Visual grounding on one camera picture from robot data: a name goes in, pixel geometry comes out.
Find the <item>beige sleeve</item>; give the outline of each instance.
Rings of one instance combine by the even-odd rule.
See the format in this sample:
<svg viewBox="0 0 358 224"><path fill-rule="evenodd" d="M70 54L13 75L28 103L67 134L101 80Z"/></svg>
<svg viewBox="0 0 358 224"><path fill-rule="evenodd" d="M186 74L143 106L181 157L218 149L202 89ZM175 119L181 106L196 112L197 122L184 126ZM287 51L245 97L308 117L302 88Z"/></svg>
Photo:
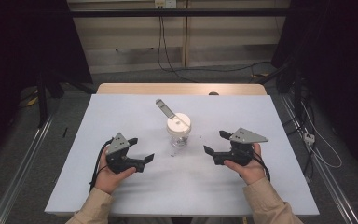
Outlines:
<svg viewBox="0 0 358 224"><path fill-rule="evenodd" d="M302 223L265 177L244 187L243 193L252 208L255 223Z"/></svg>
<svg viewBox="0 0 358 224"><path fill-rule="evenodd" d="M113 197L111 195L93 188L80 211L75 212L74 216L66 223L107 224L112 203Z"/></svg>

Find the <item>white cup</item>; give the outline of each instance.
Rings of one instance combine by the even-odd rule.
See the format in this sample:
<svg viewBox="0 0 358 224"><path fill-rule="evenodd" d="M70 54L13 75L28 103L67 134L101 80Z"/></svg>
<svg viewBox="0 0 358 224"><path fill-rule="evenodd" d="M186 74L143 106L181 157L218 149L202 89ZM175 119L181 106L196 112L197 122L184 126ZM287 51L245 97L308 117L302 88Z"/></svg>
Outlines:
<svg viewBox="0 0 358 224"><path fill-rule="evenodd" d="M186 114L175 113L172 119L167 119L167 131L171 136L171 145L173 147L185 147L191 131L190 118Z"/></svg>

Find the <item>white table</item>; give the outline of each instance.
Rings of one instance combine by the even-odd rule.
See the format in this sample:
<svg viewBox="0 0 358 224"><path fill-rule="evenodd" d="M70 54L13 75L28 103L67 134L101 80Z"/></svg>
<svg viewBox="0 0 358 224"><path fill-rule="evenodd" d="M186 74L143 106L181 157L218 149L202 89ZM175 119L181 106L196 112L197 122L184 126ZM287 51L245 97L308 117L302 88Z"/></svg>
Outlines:
<svg viewBox="0 0 358 224"><path fill-rule="evenodd" d="M162 99L173 112L192 119L188 146L172 157L166 117L155 105ZM271 183L299 216L319 211L295 154L267 95L93 95L75 142L46 207L46 212L71 216L85 202L93 168L103 143L121 132L138 144L128 156L142 159L155 153L143 173L126 179L115 191L112 216L125 217L246 217L244 182L225 166L216 166L203 145L228 151L219 131L245 128L266 136L262 154Z"/></svg>

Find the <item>cable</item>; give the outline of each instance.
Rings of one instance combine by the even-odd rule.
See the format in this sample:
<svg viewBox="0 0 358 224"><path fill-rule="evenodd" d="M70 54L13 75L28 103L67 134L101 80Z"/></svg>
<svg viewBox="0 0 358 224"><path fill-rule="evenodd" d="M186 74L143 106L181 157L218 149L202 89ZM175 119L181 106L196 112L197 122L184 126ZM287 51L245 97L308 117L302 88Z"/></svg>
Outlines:
<svg viewBox="0 0 358 224"><path fill-rule="evenodd" d="M310 114L307 111L307 108L304 106L304 104L301 102L302 106L304 107L304 111L307 114L308 119L310 120ZM322 137L322 135L318 132L318 130L316 129L316 127L313 125L313 123L311 122L310 125L312 125L313 130L325 141L325 143L330 146L330 148L333 150L333 152L337 155L338 159L339 159L339 165L332 165L330 163L328 163L327 161L325 161L322 157L320 157L312 148L312 146L310 145L310 143L306 143L310 146L310 150L314 153L315 157L318 158L320 161L322 161L324 164L326 164L327 166L330 166L332 168L339 168L342 166L342 160L339 157L338 153L334 150L334 148Z"/></svg>
<svg viewBox="0 0 358 224"><path fill-rule="evenodd" d="M306 143L305 143L305 141L302 141L303 142L303 144L304 144L304 147L305 147L305 149L307 149L307 145L306 145ZM305 167L304 167L304 169L303 169L303 175L305 175L305 173L307 172L307 169L308 169L308 164L310 163L310 179L312 179L313 178L313 161L312 161L312 159L311 159L311 157L312 157L312 155L314 155L314 149L315 149L315 146L316 146L316 143L313 143L313 145L312 145L312 151L311 152L308 152L308 159L307 159L307 164L305 165Z"/></svg>
<svg viewBox="0 0 358 224"><path fill-rule="evenodd" d="M257 153L254 152L254 154L256 154L256 155L258 156L258 158L260 158L260 160L259 160L258 158L256 158L255 156L252 156L252 159L255 160L255 161L257 161L260 165L263 166L268 181L271 181L271 176L270 176L270 174L269 174L269 169L267 168L267 166L266 166L266 164L264 163L263 159L261 159L261 156L258 155Z"/></svg>
<svg viewBox="0 0 358 224"><path fill-rule="evenodd" d="M277 0L274 0L274 8L277 8ZM275 24L277 25L277 31L278 31L278 34L279 36L281 36L281 31L279 30L279 25L278 25L278 20L277 20L277 17L275 16Z"/></svg>
<svg viewBox="0 0 358 224"><path fill-rule="evenodd" d="M293 122L293 120L295 120L295 119L298 119L298 117L294 116L292 119L285 121L284 123L282 123L282 126L284 127L284 126L288 125L289 123Z"/></svg>
<svg viewBox="0 0 358 224"><path fill-rule="evenodd" d="M162 65L161 65L160 59L159 59L159 53L160 53L160 48L161 48L161 38L162 38L162 40L163 40L163 42L164 42L165 55L166 55L166 58L167 58L167 61L168 61L168 65L169 65L170 69L163 68ZM177 72L180 72L180 71L235 72L235 71L240 71L240 70L244 70L244 69L247 69L247 68L251 68L251 70L252 70L252 79L251 79L251 81L252 81L253 78L254 78L254 76L255 76L254 71L253 71L253 66L255 66L255 65L257 65L257 64L261 64L261 63L269 63L269 64L271 64L271 62L264 61L264 62L253 63L253 64L251 64L251 65L247 65L247 66L244 66L244 67L241 67L241 68L223 69L223 70L220 70L220 69L207 69L207 68L182 68L182 69L173 69L173 68L172 68L172 65L171 65L171 62L170 62L170 58L169 58L169 56L168 56L167 43L166 43L166 40L165 40L164 19L163 19L162 17L159 17L158 66L160 67L160 69L161 69L162 71L165 71L165 72L174 72L175 75L176 75L177 77L181 78L181 79L198 83L198 81L195 81L195 80L192 80L192 79L189 79L189 78L180 76L179 74L177 74Z"/></svg>
<svg viewBox="0 0 358 224"><path fill-rule="evenodd" d="M321 24L319 25L319 31L318 31L318 35L317 35L316 38L315 38L315 42L313 43L314 45L316 45L316 43L318 42L319 37L320 37L320 35L321 35L321 31L322 31L323 26L324 26L324 21L325 21L325 18L326 18L326 15L327 15L327 11L328 11L329 6L330 6L330 2L331 2L331 0L329 0L329 1L327 2L326 8L325 8L325 10L324 10L323 17L321 16L321 18L320 18L320 20L322 20L322 21L321 21Z"/></svg>
<svg viewBox="0 0 358 224"><path fill-rule="evenodd" d="M166 55L166 57L167 57L168 65L170 66L171 70L167 70L167 69L163 68L163 67L161 66L160 61L159 61L159 50L160 50L160 48L161 48L161 34L162 34L162 38L163 38L163 41L164 41L165 55ZM194 82L194 83L199 83L198 81L195 81L195 80L193 80L193 79L179 76L179 74L177 74L176 71L172 68L171 62L170 62L170 58L168 57L167 43L165 42L164 19L163 19L162 17L159 17L158 65L159 65L159 67L160 67L163 71L173 72L177 77L179 77L179 78L181 78L181 79L183 79L183 80L187 80L187 81Z"/></svg>
<svg viewBox="0 0 358 224"><path fill-rule="evenodd" d="M104 166L103 168L101 168L100 170L98 170L98 166L99 166L99 164L100 164L100 159L101 159L101 155L103 154L103 150L105 149L105 147L106 147L107 145L111 144L112 141L113 141L113 139L111 139L111 140L105 142L105 143L103 144L103 147L102 147L101 150L100 150L100 153L98 154L97 161L95 162L94 172L92 173L92 179L91 179L91 182L89 182L89 191L91 191L92 188L94 188L95 182L97 181L97 176L98 176L98 174L101 172L101 170L102 170L103 168L106 167L106 166Z"/></svg>
<svg viewBox="0 0 358 224"><path fill-rule="evenodd" d="M303 126L304 126L304 122L301 123L300 126L298 126L298 128L292 130L290 133L287 133L286 136L290 136L290 135L292 135L293 133L296 133L296 132L300 131Z"/></svg>

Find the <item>human hand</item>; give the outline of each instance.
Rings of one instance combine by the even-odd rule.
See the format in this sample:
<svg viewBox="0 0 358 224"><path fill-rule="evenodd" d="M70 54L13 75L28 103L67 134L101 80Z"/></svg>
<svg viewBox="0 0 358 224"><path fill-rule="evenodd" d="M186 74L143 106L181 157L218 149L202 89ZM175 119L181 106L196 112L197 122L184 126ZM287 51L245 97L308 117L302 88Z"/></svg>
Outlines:
<svg viewBox="0 0 358 224"><path fill-rule="evenodd" d="M118 187L120 182L135 173L136 169L135 167L131 167L118 175L115 174L109 169L109 167L107 167L106 150L107 147L103 150L103 153L101 154L99 169L102 170L100 171L100 173L98 173L94 187L108 194L112 194L113 191Z"/></svg>
<svg viewBox="0 0 358 224"><path fill-rule="evenodd" d="M254 151L261 156L261 147L258 143L253 143ZM234 161L225 160L226 167L237 172L246 184L251 185L257 180L266 176L263 166L255 160L251 160L246 166L241 166Z"/></svg>

